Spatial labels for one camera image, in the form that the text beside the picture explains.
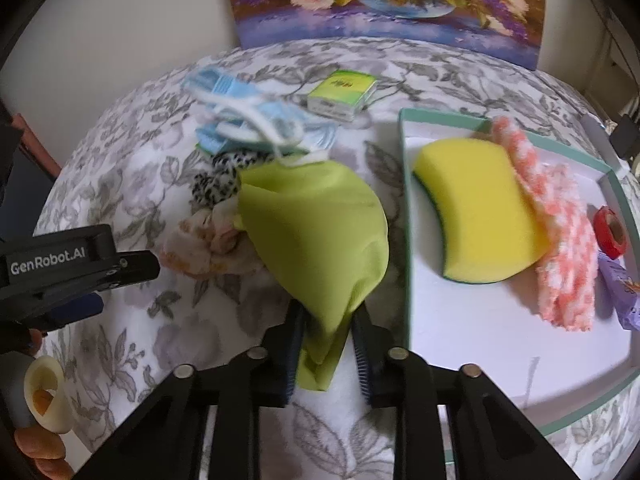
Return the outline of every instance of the metal screw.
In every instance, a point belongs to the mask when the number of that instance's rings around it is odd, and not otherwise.
[[[261,346],[254,346],[252,348],[249,348],[246,351],[246,354],[249,356],[249,359],[264,359],[265,357],[267,357],[267,355],[269,355],[269,352],[267,351],[266,348],[263,348]]]
[[[187,379],[193,375],[195,368],[191,365],[180,365],[174,370],[174,375],[178,379]]]
[[[390,348],[387,354],[395,361],[404,361],[409,357],[409,352],[401,346]]]
[[[482,375],[482,370],[478,365],[468,364],[462,367],[462,373],[467,377],[475,379],[476,377],[480,377]]]

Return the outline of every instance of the green cloth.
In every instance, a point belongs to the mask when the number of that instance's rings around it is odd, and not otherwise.
[[[351,314],[380,282],[389,248],[380,200],[353,171],[325,161],[241,172],[238,212],[258,255],[311,313],[298,385],[326,390]]]

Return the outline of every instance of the purple wrapper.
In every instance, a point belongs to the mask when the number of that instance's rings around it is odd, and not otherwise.
[[[603,252],[598,253],[598,266],[613,301],[613,308],[618,314],[620,326],[625,330],[640,330],[640,301],[626,269]]]

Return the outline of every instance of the human hand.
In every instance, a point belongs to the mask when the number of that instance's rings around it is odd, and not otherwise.
[[[42,346],[42,334],[34,329],[30,329],[30,332],[33,347],[29,353],[35,355]],[[34,404],[40,413],[44,413],[53,397],[44,390],[40,390],[40,393],[39,398],[34,399]],[[18,449],[29,458],[33,458],[38,471],[47,478],[69,480],[73,476],[71,466],[64,460],[66,449],[59,435],[41,426],[31,426],[15,430],[14,439]]]

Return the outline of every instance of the floral tablecloth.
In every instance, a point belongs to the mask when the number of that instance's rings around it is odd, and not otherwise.
[[[390,265],[367,303],[374,322],[398,335],[405,264],[397,126],[402,108],[509,114],[525,128],[598,156],[578,123],[588,105],[545,73],[418,41],[294,41],[207,57],[119,99],[62,170],[36,233],[106,222],[119,250],[153,249],[165,230],[189,216],[194,207],[190,184],[207,163],[182,130],[193,100],[180,82],[193,68],[211,62],[300,103],[338,67],[378,77],[372,103],[353,124],[340,128],[332,157],[365,179],[385,208]],[[625,179],[623,187],[640,219],[638,183]],[[111,291],[105,300],[103,314],[50,334],[44,345],[44,352],[63,365],[78,415],[76,433],[90,450],[175,366],[225,363],[257,344],[268,326],[284,318],[288,303],[266,271],[196,282],[166,269],[155,281]],[[367,409],[348,341],[329,391],[297,389],[286,409],[262,410],[263,477],[390,480],[393,424],[392,410]],[[549,440],[581,478],[605,479],[631,452],[638,430],[636,381]]]

